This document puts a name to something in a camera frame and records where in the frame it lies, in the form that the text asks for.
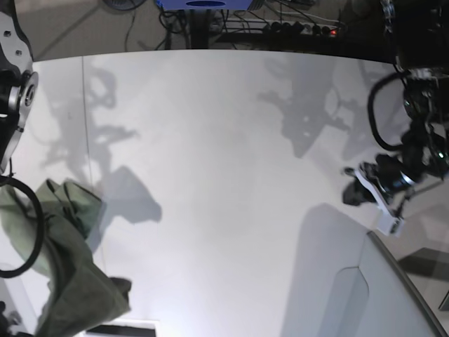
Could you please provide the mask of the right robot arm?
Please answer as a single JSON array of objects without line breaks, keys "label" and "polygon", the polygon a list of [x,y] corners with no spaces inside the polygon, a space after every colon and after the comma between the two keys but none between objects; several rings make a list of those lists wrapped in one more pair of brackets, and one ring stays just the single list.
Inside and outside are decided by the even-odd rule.
[{"label": "right robot arm", "polygon": [[45,237],[43,210],[40,202],[23,182],[5,174],[12,167],[12,156],[24,133],[39,85],[33,70],[33,54],[29,39],[23,32],[14,1],[1,2],[1,186],[18,189],[31,201],[37,219],[36,237],[29,258],[15,270],[2,270],[2,279],[19,277],[36,262]]}]

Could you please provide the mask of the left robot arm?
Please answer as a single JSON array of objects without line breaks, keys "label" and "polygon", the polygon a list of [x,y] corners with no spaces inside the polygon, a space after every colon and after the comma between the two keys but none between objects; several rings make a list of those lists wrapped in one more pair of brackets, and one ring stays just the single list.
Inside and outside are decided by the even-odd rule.
[{"label": "left robot arm", "polygon": [[[384,150],[375,162],[345,168],[353,178],[342,193],[349,206],[384,204],[386,213],[399,217],[402,208],[392,211],[394,197],[403,201],[415,194],[415,186],[431,176],[448,178],[448,2],[382,1],[385,33],[394,57],[394,72],[371,88],[367,113],[375,142]],[[403,107],[410,120],[397,144],[381,136],[375,118],[375,100],[394,81],[403,84]]]}]

